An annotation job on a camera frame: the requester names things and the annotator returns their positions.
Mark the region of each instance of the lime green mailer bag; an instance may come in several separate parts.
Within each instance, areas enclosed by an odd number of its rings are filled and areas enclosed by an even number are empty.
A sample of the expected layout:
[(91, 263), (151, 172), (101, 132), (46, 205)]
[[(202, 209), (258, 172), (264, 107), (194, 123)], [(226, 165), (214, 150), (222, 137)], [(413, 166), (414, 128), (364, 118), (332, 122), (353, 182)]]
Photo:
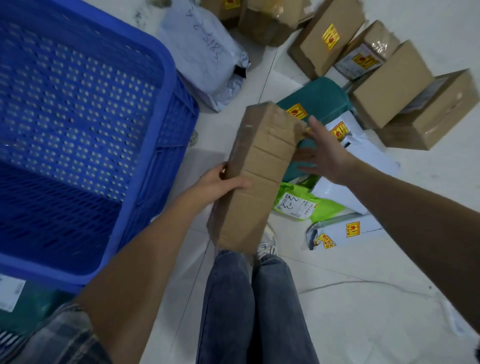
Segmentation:
[(273, 210), (312, 223), (333, 218), (345, 207), (325, 198), (318, 198), (307, 187), (282, 183), (278, 189)]

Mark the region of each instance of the blue crate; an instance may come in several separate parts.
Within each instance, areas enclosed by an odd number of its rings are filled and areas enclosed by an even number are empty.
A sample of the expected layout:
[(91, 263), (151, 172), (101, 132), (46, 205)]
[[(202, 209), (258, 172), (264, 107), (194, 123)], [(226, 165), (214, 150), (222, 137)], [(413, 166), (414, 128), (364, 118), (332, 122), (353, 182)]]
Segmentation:
[(165, 205), (198, 105), (80, 0), (0, 5), (0, 272), (78, 291)]

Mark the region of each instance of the person's left hand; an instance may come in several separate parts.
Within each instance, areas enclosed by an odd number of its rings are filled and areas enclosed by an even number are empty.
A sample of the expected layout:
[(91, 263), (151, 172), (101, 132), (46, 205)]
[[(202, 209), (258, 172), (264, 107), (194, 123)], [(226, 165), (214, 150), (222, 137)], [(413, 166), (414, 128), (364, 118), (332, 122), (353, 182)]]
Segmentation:
[(220, 163), (208, 170), (200, 177), (197, 183), (187, 190), (190, 198), (194, 200), (200, 211), (235, 188), (251, 187), (252, 182), (242, 176), (230, 178), (229, 180), (222, 179), (226, 165), (226, 162)]

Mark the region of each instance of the leg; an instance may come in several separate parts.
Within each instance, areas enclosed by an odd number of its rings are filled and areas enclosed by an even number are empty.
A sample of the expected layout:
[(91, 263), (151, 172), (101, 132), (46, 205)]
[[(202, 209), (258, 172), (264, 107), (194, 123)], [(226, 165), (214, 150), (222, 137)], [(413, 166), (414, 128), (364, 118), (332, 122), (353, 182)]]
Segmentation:
[(255, 301), (241, 254), (221, 251), (208, 277), (197, 364), (246, 364)]
[(287, 264), (266, 254), (253, 269), (264, 364), (318, 364), (297, 290)]

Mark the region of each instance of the forearm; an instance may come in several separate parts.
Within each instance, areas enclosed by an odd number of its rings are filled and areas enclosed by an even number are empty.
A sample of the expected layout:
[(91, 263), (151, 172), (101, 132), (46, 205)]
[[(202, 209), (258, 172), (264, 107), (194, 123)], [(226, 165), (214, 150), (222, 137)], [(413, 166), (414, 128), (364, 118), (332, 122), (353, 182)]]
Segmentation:
[(480, 214), (357, 162), (346, 186), (480, 332)]
[(116, 364), (140, 360), (188, 227), (198, 212), (186, 191), (128, 243), (76, 302)]

